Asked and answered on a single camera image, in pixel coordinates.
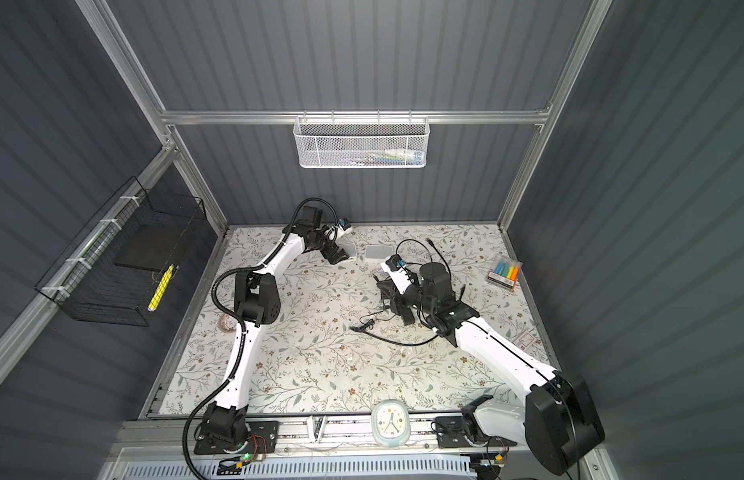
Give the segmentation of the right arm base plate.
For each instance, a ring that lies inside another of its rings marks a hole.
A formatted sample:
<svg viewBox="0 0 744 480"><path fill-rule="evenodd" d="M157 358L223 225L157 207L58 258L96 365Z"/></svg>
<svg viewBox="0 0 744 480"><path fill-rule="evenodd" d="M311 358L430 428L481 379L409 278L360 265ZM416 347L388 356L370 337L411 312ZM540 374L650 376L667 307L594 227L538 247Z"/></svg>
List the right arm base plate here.
<svg viewBox="0 0 744 480"><path fill-rule="evenodd" d="M432 432L437 437L440 448L455 449L468 447L515 447L517 442L485 434L474 420L465 416L438 416L431 422Z"/></svg>

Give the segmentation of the black power adapter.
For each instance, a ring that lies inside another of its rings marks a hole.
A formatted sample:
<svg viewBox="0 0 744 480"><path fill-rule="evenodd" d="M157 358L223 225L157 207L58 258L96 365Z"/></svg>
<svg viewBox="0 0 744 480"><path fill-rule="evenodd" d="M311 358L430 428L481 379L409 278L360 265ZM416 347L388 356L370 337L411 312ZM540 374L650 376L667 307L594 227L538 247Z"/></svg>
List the black power adapter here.
<svg viewBox="0 0 744 480"><path fill-rule="evenodd" d="M370 312L360 318L360 323L354 325L351 329L355 332L363 332L372 329L377 323L388 322L393 318L392 311L388 305L383 309Z"/></svg>

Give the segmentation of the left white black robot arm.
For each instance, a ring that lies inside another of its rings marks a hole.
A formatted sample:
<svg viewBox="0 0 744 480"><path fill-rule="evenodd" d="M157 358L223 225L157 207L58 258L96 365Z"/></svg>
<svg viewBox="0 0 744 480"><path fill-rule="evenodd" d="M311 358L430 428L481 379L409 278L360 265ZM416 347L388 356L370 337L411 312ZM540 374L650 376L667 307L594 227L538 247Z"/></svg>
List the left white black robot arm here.
<svg viewBox="0 0 744 480"><path fill-rule="evenodd" d="M338 240L351 230L350 222L322 201L334 217L325 223L323 210L312 207L311 201L307 199L298 205L278 243L264 259L254 266L227 270L212 285L214 305L236 321L236 330L222 384L190 414L203 414L194 434L199 446L207 442L218 450L238 453L254 437L246 419L255 369L253 357L268 327L281 315L279 281L290 264L313 251L320 252L332 265L349 258Z"/></svg>

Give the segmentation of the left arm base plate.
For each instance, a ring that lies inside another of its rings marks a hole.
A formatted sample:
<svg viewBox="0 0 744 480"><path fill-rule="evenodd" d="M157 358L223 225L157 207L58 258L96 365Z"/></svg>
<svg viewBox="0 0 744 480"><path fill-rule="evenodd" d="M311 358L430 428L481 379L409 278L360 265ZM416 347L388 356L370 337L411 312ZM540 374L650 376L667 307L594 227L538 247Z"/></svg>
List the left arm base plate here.
<svg viewBox="0 0 744 480"><path fill-rule="evenodd" d="M277 421L247 421L225 432L221 426L203 421L194 431L196 455L269 454L276 448Z"/></svg>

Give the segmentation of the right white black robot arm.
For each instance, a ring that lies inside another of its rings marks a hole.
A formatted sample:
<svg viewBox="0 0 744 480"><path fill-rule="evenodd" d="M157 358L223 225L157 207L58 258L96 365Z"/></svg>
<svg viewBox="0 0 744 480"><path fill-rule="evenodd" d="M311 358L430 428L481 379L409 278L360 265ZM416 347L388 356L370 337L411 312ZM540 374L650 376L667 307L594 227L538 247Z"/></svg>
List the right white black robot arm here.
<svg viewBox="0 0 744 480"><path fill-rule="evenodd" d="M526 446L546 470L563 475L605 440L585 380L537 360L498 333L454 291L446 265L429 262L413 271L394 254L381 267L386 276L377 286L394 314L408 323L420 319L436 337L481 361L523 402L483 395L467 404L460 442Z"/></svg>

